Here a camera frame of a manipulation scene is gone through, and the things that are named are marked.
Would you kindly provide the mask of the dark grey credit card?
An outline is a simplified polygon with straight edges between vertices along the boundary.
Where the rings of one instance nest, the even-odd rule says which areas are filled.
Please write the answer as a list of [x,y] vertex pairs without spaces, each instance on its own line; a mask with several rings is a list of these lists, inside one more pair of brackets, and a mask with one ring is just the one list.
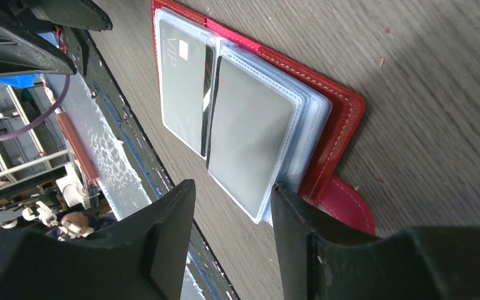
[[296,100],[233,57],[219,64],[208,171],[259,222],[279,169]]

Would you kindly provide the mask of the black credit card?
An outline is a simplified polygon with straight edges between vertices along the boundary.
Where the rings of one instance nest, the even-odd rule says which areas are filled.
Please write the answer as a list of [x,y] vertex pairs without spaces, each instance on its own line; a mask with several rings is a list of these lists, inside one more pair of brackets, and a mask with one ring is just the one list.
[[211,35],[168,19],[158,21],[159,78],[164,126],[202,158],[211,96]]

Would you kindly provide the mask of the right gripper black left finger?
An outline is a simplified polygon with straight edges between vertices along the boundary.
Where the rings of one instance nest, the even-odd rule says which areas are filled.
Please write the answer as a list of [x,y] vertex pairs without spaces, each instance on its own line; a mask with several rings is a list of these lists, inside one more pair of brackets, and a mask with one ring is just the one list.
[[0,299],[179,299],[195,200],[183,180],[78,241],[0,229]]

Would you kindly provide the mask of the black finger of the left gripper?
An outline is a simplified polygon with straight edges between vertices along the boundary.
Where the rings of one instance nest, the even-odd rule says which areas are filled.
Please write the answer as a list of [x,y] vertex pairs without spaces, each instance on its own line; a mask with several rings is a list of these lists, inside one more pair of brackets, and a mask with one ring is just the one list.
[[108,14],[90,0],[29,1],[33,14],[45,21],[71,28],[110,31],[113,24]]
[[0,20],[0,77],[34,73],[75,74],[73,61],[50,42]]

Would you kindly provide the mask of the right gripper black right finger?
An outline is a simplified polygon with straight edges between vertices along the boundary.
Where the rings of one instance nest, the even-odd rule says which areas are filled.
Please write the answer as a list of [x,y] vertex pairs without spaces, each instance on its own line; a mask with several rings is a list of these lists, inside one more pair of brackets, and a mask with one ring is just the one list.
[[285,299],[480,299],[480,226],[417,226],[380,238],[271,194]]

